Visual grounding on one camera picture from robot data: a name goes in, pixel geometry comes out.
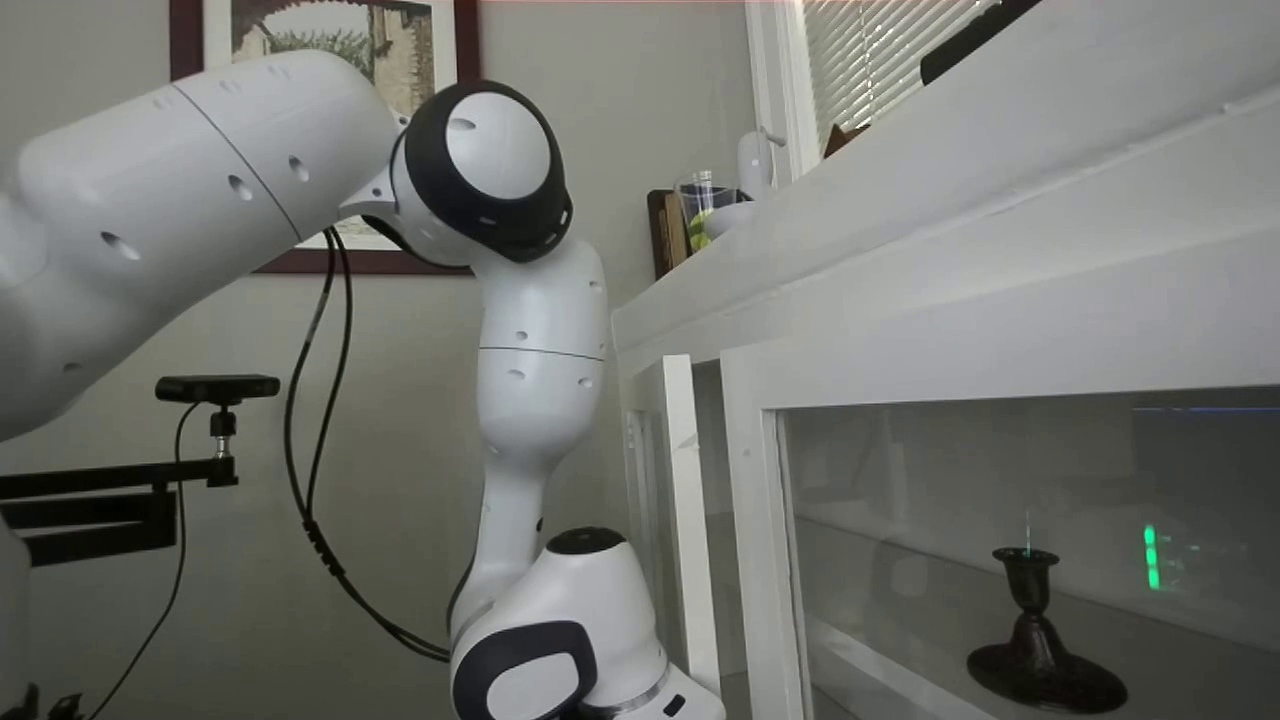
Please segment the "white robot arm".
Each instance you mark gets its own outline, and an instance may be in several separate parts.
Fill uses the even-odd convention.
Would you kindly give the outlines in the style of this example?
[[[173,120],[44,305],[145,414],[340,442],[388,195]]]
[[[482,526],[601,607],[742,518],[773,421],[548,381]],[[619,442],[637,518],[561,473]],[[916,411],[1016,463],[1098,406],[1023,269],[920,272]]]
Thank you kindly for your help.
[[[543,526],[606,367],[601,250],[548,116],[458,80],[399,116],[297,46],[179,77],[20,144],[0,188],[0,433],[67,411],[211,291],[356,225],[377,277],[479,291],[475,538],[447,604],[455,720],[729,720],[654,626],[637,542]]]

